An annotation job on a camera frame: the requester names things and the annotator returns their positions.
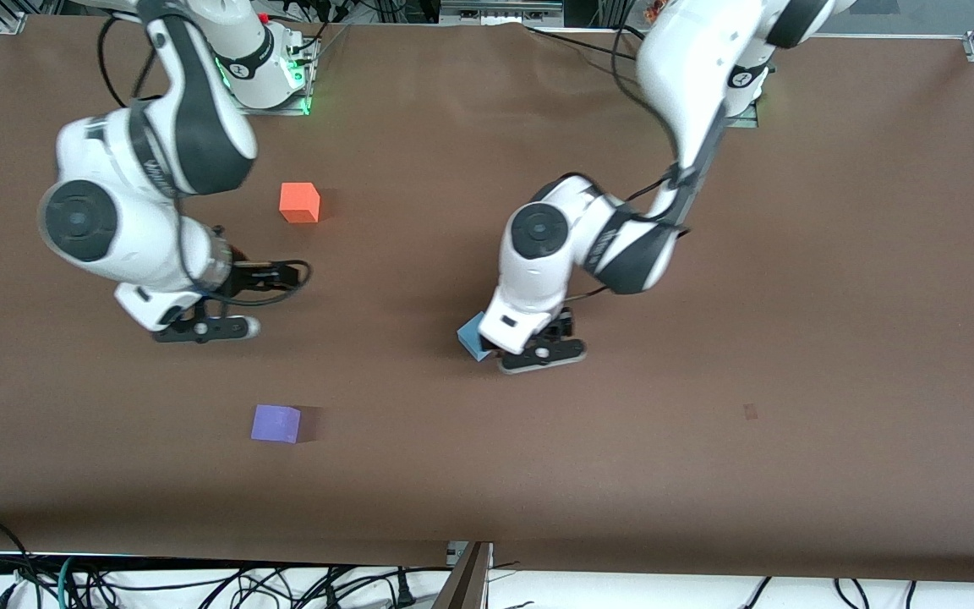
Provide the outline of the blue block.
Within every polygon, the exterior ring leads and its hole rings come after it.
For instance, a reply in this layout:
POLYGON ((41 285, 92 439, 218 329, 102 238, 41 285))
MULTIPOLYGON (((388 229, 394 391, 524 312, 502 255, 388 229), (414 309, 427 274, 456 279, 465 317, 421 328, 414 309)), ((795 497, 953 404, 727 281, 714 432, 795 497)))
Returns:
POLYGON ((479 334, 480 323, 483 319, 484 312, 480 311, 457 329, 457 341, 476 362, 483 362, 491 355, 491 349, 484 347, 482 336, 479 334))

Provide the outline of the orange block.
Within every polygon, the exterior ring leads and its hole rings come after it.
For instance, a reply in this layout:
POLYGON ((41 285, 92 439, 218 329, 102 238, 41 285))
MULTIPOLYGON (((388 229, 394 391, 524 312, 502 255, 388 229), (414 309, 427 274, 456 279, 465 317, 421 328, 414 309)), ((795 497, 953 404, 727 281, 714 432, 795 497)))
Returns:
POLYGON ((281 185, 278 209, 282 218, 291 224, 320 222, 320 192, 309 182, 286 182, 281 185))

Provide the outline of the purple block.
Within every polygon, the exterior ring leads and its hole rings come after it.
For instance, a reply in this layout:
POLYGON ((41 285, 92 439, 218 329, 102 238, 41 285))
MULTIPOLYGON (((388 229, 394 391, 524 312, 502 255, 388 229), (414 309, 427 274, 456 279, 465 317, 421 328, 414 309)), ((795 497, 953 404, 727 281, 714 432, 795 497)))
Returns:
POLYGON ((258 404, 250 438, 255 441, 295 444, 300 436, 301 411, 293 406, 258 404))

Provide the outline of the grey box behind table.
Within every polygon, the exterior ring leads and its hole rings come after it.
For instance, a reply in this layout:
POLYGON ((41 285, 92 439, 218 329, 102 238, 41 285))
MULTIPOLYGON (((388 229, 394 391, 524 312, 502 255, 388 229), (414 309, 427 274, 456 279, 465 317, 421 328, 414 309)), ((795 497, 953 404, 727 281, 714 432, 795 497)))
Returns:
POLYGON ((565 26, 563 0, 440 0, 441 25, 565 26))

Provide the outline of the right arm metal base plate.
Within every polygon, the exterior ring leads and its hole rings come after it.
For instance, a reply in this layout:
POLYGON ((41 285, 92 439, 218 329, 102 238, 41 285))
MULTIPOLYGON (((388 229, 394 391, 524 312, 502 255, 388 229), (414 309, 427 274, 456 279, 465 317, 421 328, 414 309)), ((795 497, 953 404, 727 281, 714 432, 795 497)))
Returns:
POLYGON ((225 70, 229 91, 244 114, 305 115, 315 83, 320 42, 276 23, 273 51, 251 72, 240 64, 225 70))

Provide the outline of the aluminium frame post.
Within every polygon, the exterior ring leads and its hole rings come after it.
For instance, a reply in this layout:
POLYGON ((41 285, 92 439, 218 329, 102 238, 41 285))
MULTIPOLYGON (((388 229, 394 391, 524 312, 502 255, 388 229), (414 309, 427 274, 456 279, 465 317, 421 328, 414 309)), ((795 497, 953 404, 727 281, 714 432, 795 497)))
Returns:
POLYGON ((488 579, 494 566, 494 544, 463 542, 457 562, 430 609, 487 609, 488 579))

